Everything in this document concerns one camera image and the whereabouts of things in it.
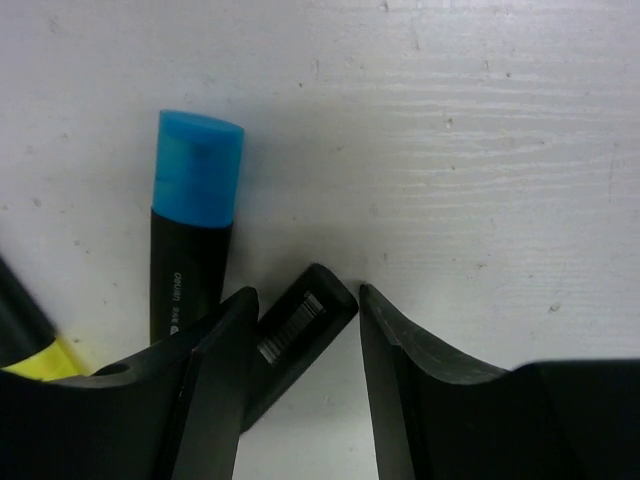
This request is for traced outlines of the yellow cap highlighter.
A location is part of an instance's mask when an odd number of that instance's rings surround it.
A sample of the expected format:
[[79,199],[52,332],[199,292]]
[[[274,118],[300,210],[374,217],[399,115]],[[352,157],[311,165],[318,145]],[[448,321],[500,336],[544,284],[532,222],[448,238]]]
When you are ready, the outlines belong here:
[[1,369],[39,381],[88,370],[17,275],[1,259]]

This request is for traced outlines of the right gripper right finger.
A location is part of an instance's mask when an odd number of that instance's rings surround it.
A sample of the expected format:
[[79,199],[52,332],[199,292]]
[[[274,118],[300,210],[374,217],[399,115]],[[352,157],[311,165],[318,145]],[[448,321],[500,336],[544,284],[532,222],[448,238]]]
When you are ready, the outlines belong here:
[[505,370],[359,291],[382,479],[635,479],[639,363],[539,361]]

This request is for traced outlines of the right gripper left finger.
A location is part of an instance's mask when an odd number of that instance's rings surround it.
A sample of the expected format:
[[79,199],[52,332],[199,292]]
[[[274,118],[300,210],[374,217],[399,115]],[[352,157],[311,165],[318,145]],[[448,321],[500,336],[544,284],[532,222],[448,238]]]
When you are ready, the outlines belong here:
[[90,376],[1,376],[5,479],[228,479],[255,349],[255,289]]

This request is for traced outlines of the purple cap highlighter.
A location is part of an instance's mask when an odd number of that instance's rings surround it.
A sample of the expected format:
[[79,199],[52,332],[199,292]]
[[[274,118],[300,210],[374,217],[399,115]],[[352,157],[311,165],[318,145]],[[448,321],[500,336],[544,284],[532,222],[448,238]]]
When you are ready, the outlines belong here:
[[347,287],[319,263],[309,265],[288,287],[257,323],[243,432],[305,373],[358,310]]

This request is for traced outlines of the blue cap highlighter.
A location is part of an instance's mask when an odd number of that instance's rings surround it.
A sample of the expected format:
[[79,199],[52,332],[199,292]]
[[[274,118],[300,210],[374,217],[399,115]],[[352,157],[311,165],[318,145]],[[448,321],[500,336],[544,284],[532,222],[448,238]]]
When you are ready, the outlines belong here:
[[159,114],[150,215],[153,343],[221,301],[243,145],[236,124],[179,110]]

